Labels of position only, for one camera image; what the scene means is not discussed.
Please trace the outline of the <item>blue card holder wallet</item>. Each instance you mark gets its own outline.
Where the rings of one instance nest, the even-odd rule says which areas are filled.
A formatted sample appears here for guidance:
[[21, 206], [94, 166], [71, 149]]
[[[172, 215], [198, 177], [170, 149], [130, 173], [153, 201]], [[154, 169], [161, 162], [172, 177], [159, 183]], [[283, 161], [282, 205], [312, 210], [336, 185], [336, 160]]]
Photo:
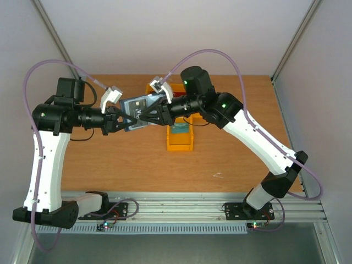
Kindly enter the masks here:
[[136, 124], [133, 124], [125, 128], [125, 132], [130, 132], [136, 129], [144, 128], [151, 123], [146, 121], [141, 121], [139, 119], [140, 115], [144, 110], [156, 102], [159, 98], [165, 98], [164, 94], [151, 93], [148, 95], [143, 95], [139, 97], [127, 98], [120, 101], [121, 110], [135, 119], [137, 119]]

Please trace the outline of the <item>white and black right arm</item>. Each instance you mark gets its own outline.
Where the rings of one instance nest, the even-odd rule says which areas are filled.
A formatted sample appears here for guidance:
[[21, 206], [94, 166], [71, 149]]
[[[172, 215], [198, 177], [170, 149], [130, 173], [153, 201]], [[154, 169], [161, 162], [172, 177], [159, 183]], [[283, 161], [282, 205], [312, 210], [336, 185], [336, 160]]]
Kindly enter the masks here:
[[186, 94], [174, 97], [172, 88], [155, 77], [149, 86], [163, 97], [142, 111], [140, 119], [172, 126], [178, 117], [199, 113], [202, 118], [240, 140], [268, 168], [267, 176], [247, 194], [240, 206], [246, 219], [254, 219], [274, 198], [283, 198], [295, 182], [308, 155], [295, 152], [250, 117], [244, 105], [227, 92], [216, 92], [208, 72], [199, 66], [180, 74]]

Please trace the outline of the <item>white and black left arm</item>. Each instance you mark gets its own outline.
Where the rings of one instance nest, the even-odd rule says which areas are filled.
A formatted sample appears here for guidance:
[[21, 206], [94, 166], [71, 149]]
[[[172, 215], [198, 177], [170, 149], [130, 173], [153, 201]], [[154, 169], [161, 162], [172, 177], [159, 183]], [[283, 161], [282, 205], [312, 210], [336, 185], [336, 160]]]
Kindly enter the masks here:
[[64, 155], [73, 128], [100, 129], [107, 136], [128, 126], [119, 121], [128, 115], [107, 105], [117, 103], [122, 96], [117, 87], [106, 88], [100, 106], [95, 108], [84, 103], [86, 85], [81, 79], [59, 78], [56, 93], [30, 113], [34, 120], [34, 162], [24, 204], [13, 210], [14, 221], [69, 229], [85, 216], [102, 219], [104, 227], [109, 220], [127, 218], [109, 202], [105, 192], [88, 191], [69, 201], [61, 196]]

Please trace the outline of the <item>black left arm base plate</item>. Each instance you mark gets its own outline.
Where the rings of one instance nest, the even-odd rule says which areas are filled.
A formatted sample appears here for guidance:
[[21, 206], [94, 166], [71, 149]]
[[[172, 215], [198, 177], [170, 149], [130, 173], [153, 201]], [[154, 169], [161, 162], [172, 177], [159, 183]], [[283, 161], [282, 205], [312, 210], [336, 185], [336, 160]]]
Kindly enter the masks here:
[[87, 221], [102, 221], [107, 218], [116, 218], [116, 217], [125, 217], [127, 216], [128, 213], [128, 203], [127, 202], [122, 202], [115, 206], [111, 212], [108, 214], [103, 214], [103, 213], [98, 213], [98, 212], [93, 212], [93, 213], [88, 213], [85, 214], [81, 217], [78, 218], [78, 220], [87, 220]]

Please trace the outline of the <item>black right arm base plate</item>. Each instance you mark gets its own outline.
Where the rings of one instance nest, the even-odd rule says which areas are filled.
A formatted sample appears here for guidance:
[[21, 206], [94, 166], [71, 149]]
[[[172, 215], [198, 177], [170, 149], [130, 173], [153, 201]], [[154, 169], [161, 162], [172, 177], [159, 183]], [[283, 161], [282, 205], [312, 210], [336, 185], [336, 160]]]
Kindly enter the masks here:
[[253, 209], [250, 206], [244, 206], [242, 202], [227, 202], [222, 205], [222, 211], [225, 213], [226, 220], [264, 221], [275, 219], [273, 207], [270, 202], [266, 203], [259, 210]]

